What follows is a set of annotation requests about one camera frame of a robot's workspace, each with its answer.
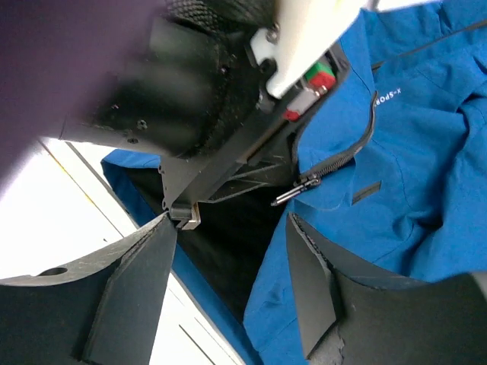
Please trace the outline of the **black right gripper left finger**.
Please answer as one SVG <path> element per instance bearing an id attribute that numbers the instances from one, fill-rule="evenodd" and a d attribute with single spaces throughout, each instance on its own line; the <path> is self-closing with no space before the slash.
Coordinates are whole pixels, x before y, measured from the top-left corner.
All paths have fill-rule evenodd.
<path id="1" fill-rule="evenodd" d="M 1 282 L 3 364 L 147 364 L 177 231 L 166 214 L 96 252 Z"/>

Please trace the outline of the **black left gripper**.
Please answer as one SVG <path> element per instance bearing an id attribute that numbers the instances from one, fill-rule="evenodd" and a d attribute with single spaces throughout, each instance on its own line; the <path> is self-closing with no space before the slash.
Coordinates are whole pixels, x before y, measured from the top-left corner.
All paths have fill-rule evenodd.
<path id="1" fill-rule="evenodd" d="M 280 205 L 349 160 L 298 174 L 298 136 L 350 64 L 325 1 L 165 1 L 142 49 L 59 138 L 161 157 L 162 207 L 178 230 L 199 205 L 269 186 Z"/>

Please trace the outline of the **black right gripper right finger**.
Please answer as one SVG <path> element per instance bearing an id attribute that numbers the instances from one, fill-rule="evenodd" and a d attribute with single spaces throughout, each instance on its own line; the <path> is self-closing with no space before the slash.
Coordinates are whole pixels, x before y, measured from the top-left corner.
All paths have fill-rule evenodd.
<path id="1" fill-rule="evenodd" d="M 486 275 L 427 283 L 376 266 L 296 214 L 286 222 L 292 289 L 312 364 L 484 364 Z"/>

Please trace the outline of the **blue and black jacket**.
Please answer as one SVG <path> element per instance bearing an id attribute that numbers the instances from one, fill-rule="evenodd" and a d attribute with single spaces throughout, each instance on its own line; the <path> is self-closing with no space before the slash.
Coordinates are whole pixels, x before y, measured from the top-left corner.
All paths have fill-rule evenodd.
<path id="1" fill-rule="evenodd" d="M 285 225 L 295 213 L 386 270 L 440 281 L 486 269 L 486 3 L 363 11 L 341 37 L 351 70 L 298 139 L 301 173 L 357 141 L 288 204 L 261 188 L 200 205 L 173 271 L 246 364 L 303 364 Z"/>

